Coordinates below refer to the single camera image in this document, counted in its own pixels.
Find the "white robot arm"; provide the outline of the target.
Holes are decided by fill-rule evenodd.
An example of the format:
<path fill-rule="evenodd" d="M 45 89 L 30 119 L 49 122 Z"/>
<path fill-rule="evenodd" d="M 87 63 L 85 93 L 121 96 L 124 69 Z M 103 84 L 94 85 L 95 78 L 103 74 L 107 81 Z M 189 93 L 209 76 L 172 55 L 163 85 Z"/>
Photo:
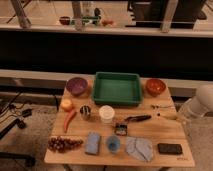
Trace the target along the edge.
<path fill-rule="evenodd" d="M 213 85 L 202 85 L 195 95 L 189 98 L 179 109 L 178 117 L 184 121 L 201 118 L 213 112 Z"/>

